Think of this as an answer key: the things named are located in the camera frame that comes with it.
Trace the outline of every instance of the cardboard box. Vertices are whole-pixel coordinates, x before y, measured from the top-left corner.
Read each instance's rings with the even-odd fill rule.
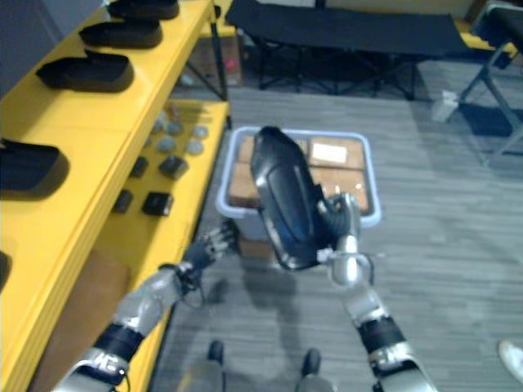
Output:
[[[307,157],[309,154],[309,141],[306,139],[298,139],[295,140],[297,145],[300,146],[300,148],[303,151],[303,154]],[[253,150],[254,150],[254,137],[252,136],[246,136],[242,139],[242,144],[239,147],[238,152],[238,162],[242,163],[250,163],[251,157],[253,156]]]
[[[238,38],[221,37],[221,55],[223,58],[223,65],[226,71],[227,86],[235,87],[242,85],[242,67],[239,56]],[[213,85],[220,86],[218,69],[214,52],[212,50],[211,38],[201,38],[198,40],[189,57],[189,62]],[[183,71],[185,77],[182,80],[186,81],[186,85],[204,86],[204,83],[196,77],[196,75],[189,69],[185,68]]]
[[[125,264],[91,251],[58,318],[29,391],[54,389],[109,325],[128,284],[129,269]]]
[[[310,141],[309,166],[363,169],[363,145],[358,140],[313,137]]]
[[[259,208],[262,205],[248,163],[236,163],[227,195],[231,206]]]
[[[363,215],[368,211],[369,195],[362,171],[335,167],[311,167],[311,175],[315,184],[322,185],[325,197],[348,192],[356,198]],[[228,198],[229,204],[234,207],[259,208],[262,206],[248,163],[236,163]]]
[[[311,175],[315,184],[321,184],[325,197],[347,192],[355,197],[362,215],[368,211],[369,195],[362,171],[311,167]]]
[[[238,238],[238,248],[242,257],[269,259],[274,255],[274,250],[267,241],[250,241],[241,235]]]

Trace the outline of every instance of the shelf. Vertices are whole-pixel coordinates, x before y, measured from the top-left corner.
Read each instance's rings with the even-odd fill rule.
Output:
[[[226,24],[226,22],[223,20],[223,16],[220,17],[220,19],[216,22],[218,37],[220,38],[226,38],[226,37],[234,37],[236,35],[236,27],[231,26],[230,24]],[[199,37],[200,38],[210,38],[211,35],[211,27],[206,24]]]
[[[227,24],[225,21],[226,13],[229,11],[232,0],[214,0],[214,4],[221,8],[221,15],[216,21],[216,27],[219,37],[234,37],[236,35],[236,27]],[[210,38],[211,26],[206,24],[201,33],[200,38]]]
[[[494,47],[491,47],[488,42],[483,41],[481,38],[477,37],[476,35],[470,33],[471,24],[466,22],[465,20],[454,20],[454,24],[456,25],[456,28],[458,29],[459,33],[461,34],[462,40],[467,44],[468,47],[471,49],[481,49],[483,51],[493,51],[495,50]],[[517,55],[518,50],[514,45],[511,43],[508,44],[505,49],[503,50],[508,55],[513,58]]]
[[[174,103],[181,111],[184,125],[184,133],[176,138],[174,154],[187,161],[189,170],[177,181],[163,176],[158,166],[167,155],[157,152],[154,146],[164,134],[154,135],[152,143],[141,152],[141,156],[149,161],[145,174],[142,178],[127,179],[123,187],[133,194],[131,205],[125,214],[109,216],[95,245],[97,250],[129,265],[135,277],[133,287],[148,278],[161,264],[181,260],[198,221],[229,110],[227,103],[190,100]],[[191,156],[185,149],[195,125],[206,126],[209,136],[202,140],[203,153]],[[148,216],[141,211],[150,191],[169,192],[174,197],[169,216]],[[164,328],[165,322],[143,342],[132,360],[129,377],[133,390],[145,390],[148,385]]]
[[[26,390],[58,315],[114,200],[205,22],[211,0],[180,3],[151,50],[113,50],[133,64],[118,94],[55,91],[34,75],[1,102],[2,137],[57,146],[70,162],[65,183],[37,202],[2,201],[2,251],[13,268],[2,290],[2,390]],[[83,25],[106,17],[100,9]],[[80,55],[76,33],[40,65]]]

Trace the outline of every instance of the small gray object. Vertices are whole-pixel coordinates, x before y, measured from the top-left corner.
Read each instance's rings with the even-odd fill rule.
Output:
[[[149,147],[152,142],[153,142],[153,138],[150,136],[147,136],[147,139],[145,139],[144,148]]]
[[[203,144],[196,139],[189,140],[187,144],[187,152],[191,155],[200,155],[203,152]]]
[[[173,136],[180,135],[183,133],[183,125],[178,122],[169,122],[165,129],[165,133]]]
[[[197,125],[193,128],[193,136],[199,139],[205,139],[209,136],[209,130],[204,125]]]
[[[162,139],[158,140],[158,143],[156,143],[156,150],[160,153],[170,153],[174,150],[177,143],[176,141],[171,138],[170,136],[165,136]]]
[[[153,129],[151,129],[150,133],[151,135],[156,135],[158,132],[163,130],[163,124],[160,120],[156,120],[153,125]]]

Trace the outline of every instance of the shoe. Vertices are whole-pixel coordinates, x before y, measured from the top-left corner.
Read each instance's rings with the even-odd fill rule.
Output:
[[[498,343],[498,355],[507,370],[523,384],[523,349],[510,341]]]

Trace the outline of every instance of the white plastic bin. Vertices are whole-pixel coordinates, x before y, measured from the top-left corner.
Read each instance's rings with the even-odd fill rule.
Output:
[[[246,239],[252,241],[268,240],[262,219],[258,215],[258,211],[254,208],[233,207],[229,205],[227,202],[227,190],[229,189],[231,177],[233,176],[233,170],[235,168],[235,162],[239,153],[239,147],[242,144],[243,138],[245,136],[254,136],[254,134],[260,131],[260,129],[260,127],[241,127],[233,132],[230,138],[226,164],[221,175],[220,189],[218,190],[216,199],[216,208],[218,212],[227,218],[233,219],[241,234]],[[301,131],[294,129],[283,129],[282,131],[293,139],[310,139],[311,137],[322,136],[341,139],[357,139],[361,141],[364,146],[365,164],[367,166],[366,175],[368,180],[367,186],[369,187],[370,204],[373,207],[368,215],[361,217],[361,226],[365,228],[379,223],[382,219],[382,209],[376,189],[370,145],[364,136],[358,135],[357,133],[339,131]]]

